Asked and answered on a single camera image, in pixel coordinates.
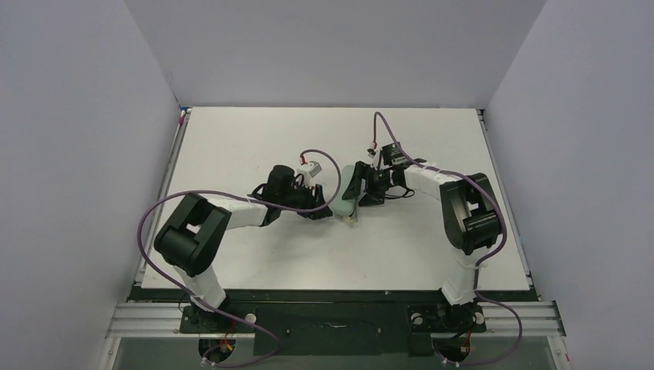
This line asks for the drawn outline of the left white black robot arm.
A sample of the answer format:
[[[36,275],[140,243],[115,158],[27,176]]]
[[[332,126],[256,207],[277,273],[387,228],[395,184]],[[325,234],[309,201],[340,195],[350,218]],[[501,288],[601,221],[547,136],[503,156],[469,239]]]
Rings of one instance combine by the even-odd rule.
[[[212,264],[228,230],[266,227],[287,208],[309,220],[333,215],[322,185],[313,182],[321,170],[315,161],[303,163],[296,170],[276,165],[266,183],[257,186],[245,202],[209,200],[196,193],[182,198],[153,245],[182,277],[196,306],[211,312],[227,298]]]

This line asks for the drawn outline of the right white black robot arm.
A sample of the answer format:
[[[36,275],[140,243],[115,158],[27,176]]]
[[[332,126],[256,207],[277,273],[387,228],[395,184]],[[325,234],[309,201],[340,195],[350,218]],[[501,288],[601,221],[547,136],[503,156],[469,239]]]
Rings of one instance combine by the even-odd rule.
[[[440,290],[451,306],[473,303],[481,269],[478,261],[504,232],[487,176],[445,174],[424,159],[408,159],[397,144],[372,148],[369,154],[370,162],[357,161],[343,169],[346,180],[338,199],[345,204],[346,215],[351,217],[360,207],[381,206],[392,200],[389,190],[394,187],[403,189],[404,197],[422,193],[439,201],[455,260]]]

